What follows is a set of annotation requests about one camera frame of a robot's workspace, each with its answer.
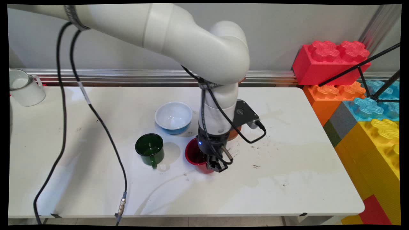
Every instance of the white mug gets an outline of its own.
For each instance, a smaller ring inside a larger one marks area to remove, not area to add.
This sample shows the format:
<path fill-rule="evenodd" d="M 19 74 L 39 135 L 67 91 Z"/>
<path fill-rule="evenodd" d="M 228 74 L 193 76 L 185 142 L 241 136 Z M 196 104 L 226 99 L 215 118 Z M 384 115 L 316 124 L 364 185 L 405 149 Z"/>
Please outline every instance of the white mug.
<path fill-rule="evenodd" d="M 45 98 L 43 84 L 37 75 L 28 75 L 22 70 L 9 70 L 10 94 L 22 106 L 33 106 Z"/>

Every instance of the green enamel mug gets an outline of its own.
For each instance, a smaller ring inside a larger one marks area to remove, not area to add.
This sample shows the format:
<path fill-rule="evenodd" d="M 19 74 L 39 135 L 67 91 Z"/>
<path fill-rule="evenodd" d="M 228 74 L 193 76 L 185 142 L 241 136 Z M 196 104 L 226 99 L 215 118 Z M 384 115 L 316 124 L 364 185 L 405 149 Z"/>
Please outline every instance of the green enamel mug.
<path fill-rule="evenodd" d="M 142 161 L 156 169 L 165 156 L 163 152 L 163 139 L 158 134 L 148 133 L 141 136 L 135 143 L 135 150 Z"/>

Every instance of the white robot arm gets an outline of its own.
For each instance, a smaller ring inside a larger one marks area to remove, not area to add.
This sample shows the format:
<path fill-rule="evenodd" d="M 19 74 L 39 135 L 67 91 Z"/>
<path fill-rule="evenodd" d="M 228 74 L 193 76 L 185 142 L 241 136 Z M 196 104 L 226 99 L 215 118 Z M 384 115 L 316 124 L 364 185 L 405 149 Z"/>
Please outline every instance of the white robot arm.
<path fill-rule="evenodd" d="M 8 5 L 8 7 L 70 20 L 63 5 Z M 220 110 L 233 121 L 238 82 L 245 77 L 250 63 L 246 37 L 236 23 L 221 21 L 208 32 L 196 25 L 188 11 L 171 3 L 76 5 L 75 11 L 84 26 L 171 57 L 204 80 L 221 85 L 212 91 Z M 232 129 L 232 125 L 220 110 L 206 91 L 204 116 L 207 137 L 203 135 L 200 110 L 198 139 L 208 140 L 210 135 L 214 143 L 223 143 L 216 148 L 219 153 L 227 143 L 227 137 Z M 215 171 L 227 168 L 226 165 L 219 167 L 220 162 L 214 157 L 215 151 L 211 151 L 209 146 L 199 148 L 208 156 L 213 155 L 211 159 L 207 158 L 208 167 L 209 162 L 212 162 L 210 168 Z"/>

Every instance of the blue bowl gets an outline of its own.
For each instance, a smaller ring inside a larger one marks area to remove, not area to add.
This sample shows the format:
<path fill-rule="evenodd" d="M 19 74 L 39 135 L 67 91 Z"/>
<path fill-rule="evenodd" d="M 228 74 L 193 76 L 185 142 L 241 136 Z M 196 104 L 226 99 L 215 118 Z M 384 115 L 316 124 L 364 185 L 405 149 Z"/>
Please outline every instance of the blue bowl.
<path fill-rule="evenodd" d="M 155 122 L 169 134 L 180 134 L 187 130 L 193 112 L 188 105 L 172 101 L 159 107 L 155 112 Z"/>
<path fill-rule="evenodd" d="M 185 127 L 180 128 L 180 129 L 164 129 L 164 128 L 162 128 L 162 129 L 165 130 L 165 132 L 167 132 L 169 134 L 175 135 L 175 134 L 180 134 L 180 133 L 185 132 L 187 130 L 187 128 L 189 127 L 189 125 L 190 125 L 190 123 L 187 124 Z"/>

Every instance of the giant lego brick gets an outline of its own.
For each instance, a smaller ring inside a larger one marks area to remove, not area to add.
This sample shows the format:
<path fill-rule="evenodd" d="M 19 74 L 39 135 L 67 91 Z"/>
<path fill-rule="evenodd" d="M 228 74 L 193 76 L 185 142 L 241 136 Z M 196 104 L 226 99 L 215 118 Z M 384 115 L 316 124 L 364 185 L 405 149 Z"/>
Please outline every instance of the giant lego brick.
<path fill-rule="evenodd" d="M 359 214 L 363 224 L 392 225 L 374 195 L 364 200 L 365 210 Z"/>
<path fill-rule="evenodd" d="M 368 86 L 368 90 L 371 95 L 376 93 L 385 83 L 380 80 L 369 80 L 366 81 L 366 85 Z M 387 89 L 385 89 L 384 92 L 381 93 L 379 96 L 379 99 L 385 99 L 385 100 L 393 100 L 391 99 L 392 97 L 397 97 L 399 98 L 399 82 L 395 81 L 390 85 Z"/>
<path fill-rule="evenodd" d="M 365 89 L 359 82 L 349 86 L 304 86 L 303 91 L 322 126 L 328 121 L 341 101 L 364 97 Z"/>
<path fill-rule="evenodd" d="M 341 220 L 342 224 L 364 224 L 359 215 L 347 216 Z"/>
<path fill-rule="evenodd" d="M 379 80 L 366 81 L 371 94 L 378 91 L 385 83 Z M 395 81 L 380 96 L 379 99 L 399 100 L 399 82 Z M 384 115 L 393 121 L 399 121 L 399 102 L 379 102 L 378 106 L 384 109 Z"/>
<path fill-rule="evenodd" d="M 355 98 L 353 101 L 340 103 L 329 120 L 342 139 L 357 122 L 370 122 L 372 119 L 389 119 L 398 122 L 399 103 L 376 103 L 370 98 Z"/>
<path fill-rule="evenodd" d="M 322 126 L 328 121 L 341 101 L 334 86 L 304 86 L 303 91 Z"/>
<path fill-rule="evenodd" d="M 343 41 L 335 45 L 330 41 L 314 41 L 311 45 L 303 45 L 292 68 L 299 85 L 319 85 L 325 80 L 366 60 L 369 51 L 358 41 Z M 361 67 L 365 72 L 371 64 Z M 327 85 L 351 85 L 360 74 L 355 69 Z"/>
<path fill-rule="evenodd" d="M 334 126 L 331 124 L 331 121 L 328 120 L 327 123 L 324 125 L 324 131 L 328 136 L 328 139 L 330 139 L 331 144 L 333 147 L 337 146 L 337 144 L 341 141 L 341 138 L 337 134 Z"/>
<path fill-rule="evenodd" d="M 362 175 L 358 165 L 350 156 L 350 153 L 353 153 L 353 151 L 349 150 L 350 148 L 353 147 L 348 146 L 345 143 L 345 140 L 341 140 L 335 147 L 335 151 L 337 152 L 339 159 L 344 165 L 346 172 L 351 178 L 351 181 L 354 184 L 359 196 L 362 200 L 365 200 L 366 198 L 372 196 L 373 192 L 371 191 L 367 181 Z"/>
<path fill-rule="evenodd" d="M 399 129 L 396 122 L 388 119 L 358 122 L 341 143 L 348 147 L 348 153 L 388 219 L 400 225 Z"/>

